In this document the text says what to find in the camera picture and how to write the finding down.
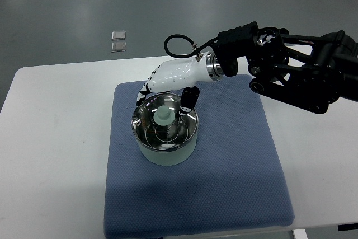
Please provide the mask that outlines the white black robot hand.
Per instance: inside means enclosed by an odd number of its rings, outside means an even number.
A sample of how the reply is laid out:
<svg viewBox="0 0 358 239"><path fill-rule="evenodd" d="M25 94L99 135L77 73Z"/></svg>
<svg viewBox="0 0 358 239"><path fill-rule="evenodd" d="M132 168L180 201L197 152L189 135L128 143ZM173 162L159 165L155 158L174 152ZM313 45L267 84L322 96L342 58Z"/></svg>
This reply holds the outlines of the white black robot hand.
<svg viewBox="0 0 358 239"><path fill-rule="evenodd" d="M199 98L197 82L214 82L222 79L224 72L213 52L204 53L199 60L195 57L163 62L156 68L138 93L136 105L140 106L151 93L182 90L177 116L191 112Z"/></svg>

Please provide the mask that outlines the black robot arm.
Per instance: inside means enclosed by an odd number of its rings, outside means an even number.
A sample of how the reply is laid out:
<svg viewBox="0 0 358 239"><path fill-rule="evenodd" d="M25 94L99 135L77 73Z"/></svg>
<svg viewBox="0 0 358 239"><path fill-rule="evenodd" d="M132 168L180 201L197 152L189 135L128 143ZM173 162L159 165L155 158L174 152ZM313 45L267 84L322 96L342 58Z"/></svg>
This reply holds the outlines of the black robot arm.
<svg viewBox="0 0 358 239"><path fill-rule="evenodd" d="M211 48L225 76L246 57L250 89L316 114L340 97L357 101L357 42L343 30L323 36L290 35L257 22L218 33Z"/></svg>

